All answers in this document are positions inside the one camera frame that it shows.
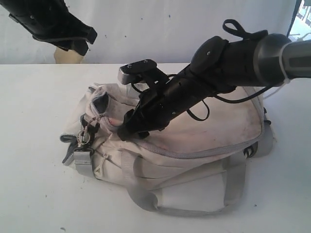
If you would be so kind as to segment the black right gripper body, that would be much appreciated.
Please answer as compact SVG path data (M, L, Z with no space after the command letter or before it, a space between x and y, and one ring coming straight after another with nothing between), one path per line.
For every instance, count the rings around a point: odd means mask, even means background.
M196 121L205 121L197 117L190 108L199 102L203 102L209 95L209 87L201 79L195 76L174 75L160 92L148 101L141 100L136 110L139 125L138 131L163 130L171 120L187 112Z

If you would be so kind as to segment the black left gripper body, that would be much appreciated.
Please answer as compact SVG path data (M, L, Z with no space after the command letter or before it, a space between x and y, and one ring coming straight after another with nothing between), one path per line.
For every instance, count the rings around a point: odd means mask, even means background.
M97 32L69 12L63 0L2 0L0 5L33 39L84 56Z

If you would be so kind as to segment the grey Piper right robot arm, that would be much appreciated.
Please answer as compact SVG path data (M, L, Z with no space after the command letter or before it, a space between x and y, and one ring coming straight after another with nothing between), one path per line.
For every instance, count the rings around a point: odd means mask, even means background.
M164 73L151 59L120 67L118 79L122 84L148 86L139 92L137 106L125 114L118 128L121 140L144 139L205 98L222 100L222 94L239 86L259 87L264 93L293 79L311 76L309 40L292 42L283 34L267 30L249 33L233 19L223 22L223 30L240 40L210 38L177 74Z

